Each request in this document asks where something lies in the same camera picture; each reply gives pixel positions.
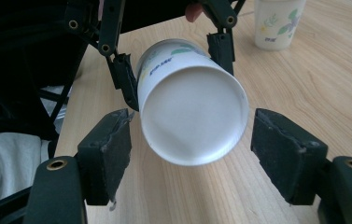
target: wooden table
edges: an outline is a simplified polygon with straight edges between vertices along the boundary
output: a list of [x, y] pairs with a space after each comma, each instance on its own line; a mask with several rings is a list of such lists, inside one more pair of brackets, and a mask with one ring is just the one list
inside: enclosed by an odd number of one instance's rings
[[[318, 223], [317, 205], [290, 206], [272, 185], [250, 147], [257, 107], [292, 119], [330, 147], [328, 159], [352, 157], [352, 0], [308, 0], [289, 49], [254, 46], [253, 1], [247, 0], [233, 28], [234, 75], [250, 103], [242, 140], [223, 159], [198, 167], [158, 157], [131, 123], [131, 163], [120, 183], [118, 205], [88, 206], [90, 223]], [[205, 16], [179, 18], [120, 36], [119, 51], [132, 63], [154, 43], [185, 38], [207, 49], [216, 28]], [[88, 48], [67, 108], [57, 156], [74, 156], [77, 144], [107, 113], [126, 108], [106, 60]]]

